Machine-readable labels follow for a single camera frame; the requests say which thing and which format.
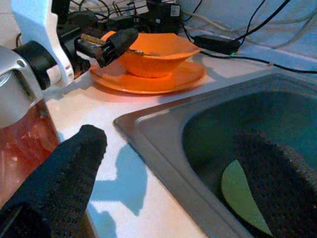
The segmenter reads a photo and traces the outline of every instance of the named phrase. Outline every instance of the orange saucer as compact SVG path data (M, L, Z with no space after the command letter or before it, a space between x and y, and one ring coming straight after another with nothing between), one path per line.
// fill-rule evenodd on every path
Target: orange saucer
M92 78L115 90L138 94L161 94L175 92L191 87L206 74L203 66L193 62L181 63L171 75L162 78L142 78L130 74L118 61L105 68L91 67Z

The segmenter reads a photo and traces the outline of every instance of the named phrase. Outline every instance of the white countertop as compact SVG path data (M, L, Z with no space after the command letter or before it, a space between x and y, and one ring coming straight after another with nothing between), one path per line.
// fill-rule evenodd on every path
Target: white countertop
M66 88L52 88L45 93L48 109L63 140L77 133L84 124L92 124L107 134L107 152L88 205L100 238L206 237L112 122L126 113L246 81L275 69L201 54L189 60L204 65L207 76L183 92L158 96L122 93L94 83L86 73Z

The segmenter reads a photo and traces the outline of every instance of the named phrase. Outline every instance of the stainless steel sink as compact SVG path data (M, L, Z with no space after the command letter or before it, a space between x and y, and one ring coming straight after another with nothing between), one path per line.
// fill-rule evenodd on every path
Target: stainless steel sink
M317 166L317 86L299 76L266 75L114 123L209 237L265 237L234 214L221 194L237 131L261 130Z

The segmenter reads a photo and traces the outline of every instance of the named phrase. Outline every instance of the green sponge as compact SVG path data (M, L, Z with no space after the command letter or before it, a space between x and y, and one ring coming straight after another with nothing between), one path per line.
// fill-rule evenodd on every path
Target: green sponge
M237 160L224 170L221 189L225 200L236 214L264 233L273 236L252 197L247 177Z

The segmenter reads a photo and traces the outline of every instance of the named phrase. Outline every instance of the charger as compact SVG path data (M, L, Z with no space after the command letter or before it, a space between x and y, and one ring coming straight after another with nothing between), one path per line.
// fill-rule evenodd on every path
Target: charger
M200 35L192 37L194 44L206 50L231 55L236 53L240 47L239 41L232 41L220 36Z

